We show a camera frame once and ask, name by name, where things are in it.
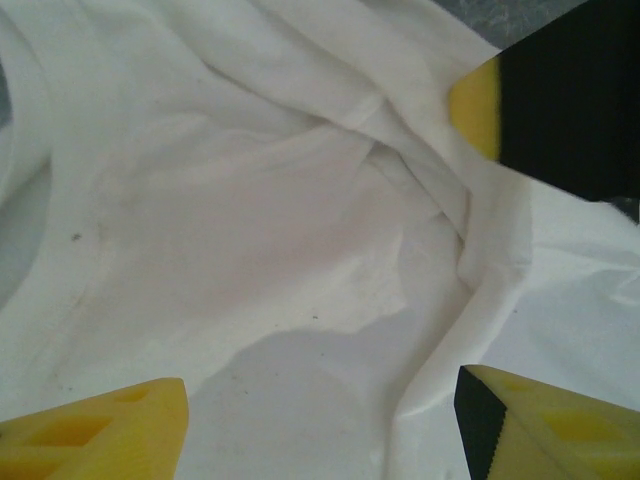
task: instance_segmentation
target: yellow foam pad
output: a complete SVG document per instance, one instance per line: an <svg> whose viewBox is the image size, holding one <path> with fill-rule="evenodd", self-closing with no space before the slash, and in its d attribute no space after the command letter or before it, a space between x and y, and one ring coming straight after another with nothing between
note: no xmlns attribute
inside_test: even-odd
<svg viewBox="0 0 640 480"><path fill-rule="evenodd" d="M495 57L460 79L449 93L451 123L491 160L500 156L500 77Z"/></svg>
<svg viewBox="0 0 640 480"><path fill-rule="evenodd" d="M188 425L165 378L0 423L2 480L169 480Z"/></svg>
<svg viewBox="0 0 640 480"><path fill-rule="evenodd" d="M483 398L497 398L505 409L491 467L482 480L640 479L639 412L501 370L464 368L487 392L476 391L466 403L476 405L477 427L487 425Z"/></svg>

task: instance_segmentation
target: gray surface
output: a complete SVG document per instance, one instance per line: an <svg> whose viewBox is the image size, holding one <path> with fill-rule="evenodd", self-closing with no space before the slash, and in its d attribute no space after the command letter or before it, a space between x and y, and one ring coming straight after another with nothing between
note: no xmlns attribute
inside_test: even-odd
<svg viewBox="0 0 640 480"><path fill-rule="evenodd" d="M486 40L506 48L586 0L435 0Z"/></svg>

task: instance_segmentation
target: hole in yellow part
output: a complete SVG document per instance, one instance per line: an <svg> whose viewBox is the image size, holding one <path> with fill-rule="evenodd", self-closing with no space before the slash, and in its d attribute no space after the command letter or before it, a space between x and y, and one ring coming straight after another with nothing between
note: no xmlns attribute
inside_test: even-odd
<svg viewBox="0 0 640 480"><path fill-rule="evenodd" d="M144 388L140 390L132 390L130 392L120 395L119 397L116 397L115 401L121 402L121 403L135 403L142 400L148 394L149 394L149 390Z"/></svg>
<svg viewBox="0 0 640 480"><path fill-rule="evenodd" d="M551 430L567 442L608 442L624 440L624 434L608 420L590 412L553 411L542 417Z"/></svg>
<svg viewBox="0 0 640 480"><path fill-rule="evenodd" d="M44 480L58 468L52 463L0 460L2 480Z"/></svg>
<svg viewBox="0 0 640 480"><path fill-rule="evenodd" d="M66 417L50 424L27 441L27 445L43 447L82 447L107 425L109 417Z"/></svg>

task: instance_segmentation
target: white fabric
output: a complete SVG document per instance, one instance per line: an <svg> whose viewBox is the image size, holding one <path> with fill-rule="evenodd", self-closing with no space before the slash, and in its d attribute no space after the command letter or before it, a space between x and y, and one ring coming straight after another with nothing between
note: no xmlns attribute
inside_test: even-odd
<svg viewBox="0 0 640 480"><path fill-rule="evenodd" d="M0 0L0 22L0 198L52 169L0 312L3 417L180 376L178 478L468 477L457 369L505 341L536 238L529 182L447 121L493 48L420 0Z"/></svg>

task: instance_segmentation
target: white plastic sheet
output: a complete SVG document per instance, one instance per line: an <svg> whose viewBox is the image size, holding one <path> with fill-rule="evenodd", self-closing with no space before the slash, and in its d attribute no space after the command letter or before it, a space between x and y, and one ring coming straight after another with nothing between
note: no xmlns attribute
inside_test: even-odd
<svg viewBox="0 0 640 480"><path fill-rule="evenodd" d="M0 0L0 23L0 198L52 172L0 312L3 417L180 376L178 478L412 479L468 477L450 394L484 355L637 407L637 232L532 204L457 136L447 90L495 51L438 7Z"/></svg>

